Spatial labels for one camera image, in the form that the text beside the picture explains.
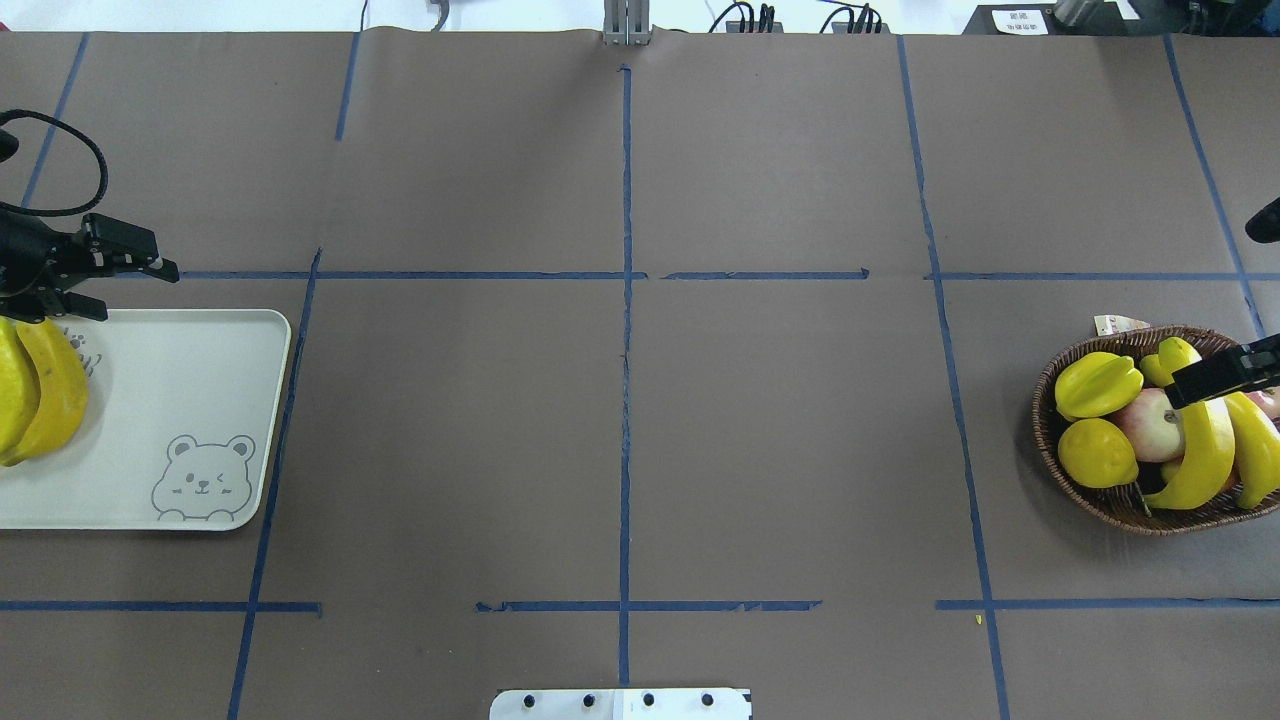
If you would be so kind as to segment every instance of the metal bracket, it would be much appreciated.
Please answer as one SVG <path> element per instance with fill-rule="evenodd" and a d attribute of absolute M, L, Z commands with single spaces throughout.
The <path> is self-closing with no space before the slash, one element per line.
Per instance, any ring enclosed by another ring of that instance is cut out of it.
<path fill-rule="evenodd" d="M 604 0 L 605 45 L 649 45 L 649 0 Z"/>
<path fill-rule="evenodd" d="M 730 688 L 507 691 L 489 720 L 750 720 L 751 691 Z"/>

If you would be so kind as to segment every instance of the apple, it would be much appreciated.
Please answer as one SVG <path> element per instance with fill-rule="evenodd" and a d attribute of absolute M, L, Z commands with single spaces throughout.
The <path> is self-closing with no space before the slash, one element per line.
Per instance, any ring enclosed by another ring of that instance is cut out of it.
<path fill-rule="evenodd" d="M 1280 418 L 1280 397 L 1276 397 L 1276 389 L 1277 388 L 1267 387 L 1247 392 L 1244 396 L 1261 407 L 1262 411 L 1267 414 L 1267 418 L 1275 420 L 1276 418 Z"/>
<path fill-rule="evenodd" d="M 1143 389 L 1108 419 L 1133 443 L 1139 462 L 1165 462 L 1187 451 L 1183 418 L 1161 388 Z"/>

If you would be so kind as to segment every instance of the white sticker label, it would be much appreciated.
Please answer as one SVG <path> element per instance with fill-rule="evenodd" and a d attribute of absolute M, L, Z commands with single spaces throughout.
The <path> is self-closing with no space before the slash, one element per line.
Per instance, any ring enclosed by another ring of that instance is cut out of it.
<path fill-rule="evenodd" d="M 1048 35 L 1041 10 L 992 10 L 991 19 L 1005 35 Z"/>
<path fill-rule="evenodd" d="M 1102 337 L 1149 328 L 1151 323 L 1134 320 L 1133 318 L 1125 318 L 1124 315 L 1094 315 L 1093 327 L 1098 329 L 1098 337 Z"/>

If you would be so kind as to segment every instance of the banana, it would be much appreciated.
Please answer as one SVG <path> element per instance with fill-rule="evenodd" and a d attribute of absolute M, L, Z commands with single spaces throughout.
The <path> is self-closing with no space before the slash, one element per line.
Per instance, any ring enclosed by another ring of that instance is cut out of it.
<path fill-rule="evenodd" d="M 1266 496 L 1280 489 L 1280 430 L 1261 407 L 1242 392 L 1226 396 L 1226 410 L 1235 432 L 1235 464 L 1244 492 L 1235 503 L 1245 510 L 1257 507 Z"/>
<path fill-rule="evenodd" d="M 13 450 L 40 405 L 40 384 L 18 331 L 0 318 L 0 455 Z"/>
<path fill-rule="evenodd" d="M 1147 355 L 1138 363 L 1138 369 L 1142 370 L 1142 377 L 1147 378 L 1147 382 L 1156 387 L 1169 387 L 1174 384 L 1174 375 L 1165 372 L 1160 365 L 1158 355 Z"/>
<path fill-rule="evenodd" d="M 18 323 L 17 334 L 36 370 L 40 406 L 22 439 L 0 454 L 0 465 L 5 466 L 67 445 L 84 420 L 88 406 L 88 377 L 58 325 L 52 320 L 35 325 Z"/>
<path fill-rule="evenodd" d="M 1169 374 L 1199 359 L 1199 352 L 1181 338 L 1160 343 L 1160 366 Z M 1222 398 L 1188 405 L 1181 413 L 1187 452 L 1165 489 L 1146 496 L 1153 509 L 1194 510 L 1204 505 L 1222 488 L 1235 461 L 1235 434 Z"/>

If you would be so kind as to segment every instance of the fruit basket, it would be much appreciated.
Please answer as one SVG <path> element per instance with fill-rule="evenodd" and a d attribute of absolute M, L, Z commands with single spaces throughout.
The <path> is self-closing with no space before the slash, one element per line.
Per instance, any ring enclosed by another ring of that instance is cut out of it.
<path fill-rule="evenodd" d="M 1220 493 L 1213 500 L 1196 510 L 1151 510 L 1147 515 L 1137 483 L 1107 489 L 1092 489 L 1076 484 L 1062 469 L 1057 459 L 1057 441 L 1068 428 L 1068 421 L 1057 414 L 1053 405 L 1053 382 L 1068 365 L 1094 351 L 1128 355 L 1138 361 L 1142 356 L 1156 352 L 1160 341 L 1178 336 L 1189 342 L 1202 356 L 1226 350 L 1238 345 L 1234 340 L 1215 331 L 1189 325 L 1162 325 L 1126 333 L 1089 338 L 1078 342 L 1050 361 L 1036 383 L 1032 397 L 1032 429 L 1036 447 L 1039 450 L 1050 475 L 1062 492 L 1076 505 L 1094 516 L 1123 530 L 1143 536 L 1174 536 L 1240 523 L 1266 515 L 1280 507 L 1280 491 L 1272 492 L 1253 510 L 1235 506 L 1239 483 L 1229 492 Z"/>

